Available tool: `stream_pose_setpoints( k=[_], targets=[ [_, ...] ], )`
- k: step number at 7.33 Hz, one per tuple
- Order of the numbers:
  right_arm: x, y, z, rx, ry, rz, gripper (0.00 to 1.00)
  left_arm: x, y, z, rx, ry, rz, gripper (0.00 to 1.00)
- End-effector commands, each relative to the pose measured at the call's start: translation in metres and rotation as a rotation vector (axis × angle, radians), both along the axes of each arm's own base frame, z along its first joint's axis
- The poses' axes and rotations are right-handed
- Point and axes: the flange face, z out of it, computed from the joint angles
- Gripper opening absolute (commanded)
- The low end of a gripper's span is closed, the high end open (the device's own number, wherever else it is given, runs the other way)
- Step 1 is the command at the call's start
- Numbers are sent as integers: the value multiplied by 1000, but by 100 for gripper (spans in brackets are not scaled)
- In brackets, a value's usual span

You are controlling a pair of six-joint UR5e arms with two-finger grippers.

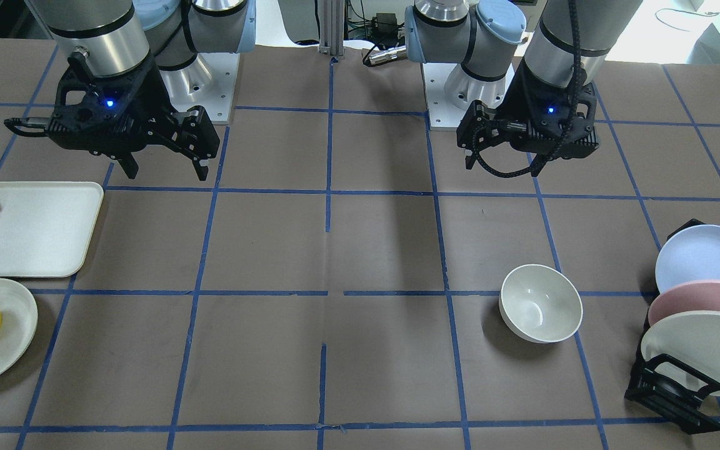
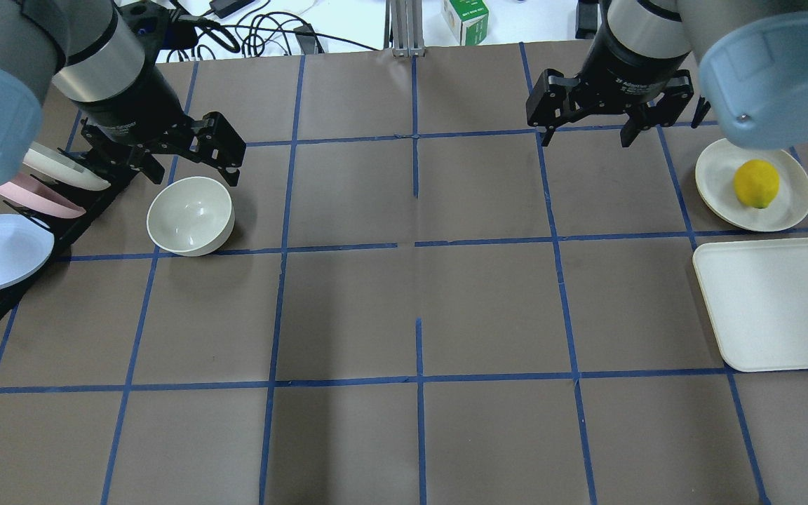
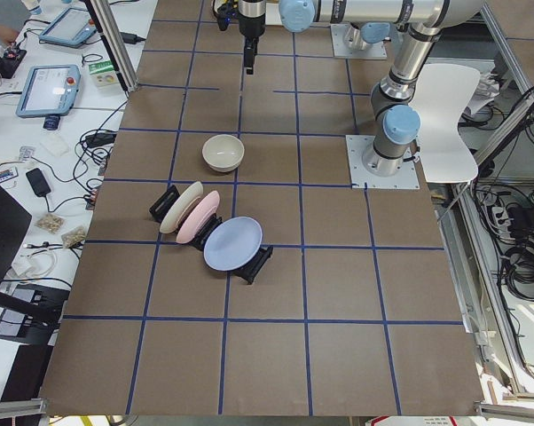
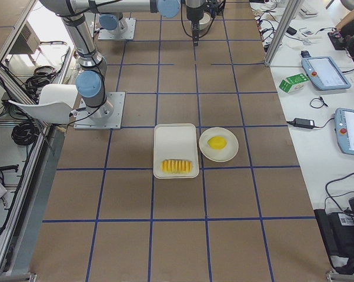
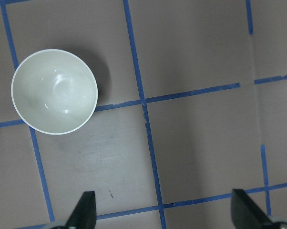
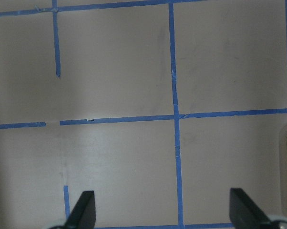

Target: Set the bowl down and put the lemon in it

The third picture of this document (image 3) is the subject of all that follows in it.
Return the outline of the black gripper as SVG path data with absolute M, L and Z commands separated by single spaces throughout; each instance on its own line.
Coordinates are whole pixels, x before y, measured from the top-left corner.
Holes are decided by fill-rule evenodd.
M 243 66 L 247 75 L 255 70 L 255 56 L 260 36 L 265 31 L 266 1 L 265 0 L 239 0 L 239 30 L 245 36 Z

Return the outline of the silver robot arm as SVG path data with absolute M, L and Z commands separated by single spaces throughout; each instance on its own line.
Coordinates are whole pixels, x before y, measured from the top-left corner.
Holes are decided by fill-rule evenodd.
M 314 22 L 408 26 L 388 75 L 373 88 L 377 133 L 362 156 L 368 171 L 389 177 L 397 173 L 420 129 L 419 115 L 408 103 L 432 46 L 444 28 L 467 21 L 483 5 L 483 1 L 280 1 L 279 16 L 282 25 L 294 33 Z
M 389 23 L 387 22 L 351 23 L 343 41 L 350 49 L 363 51 L 382 42 L 388 36 Z

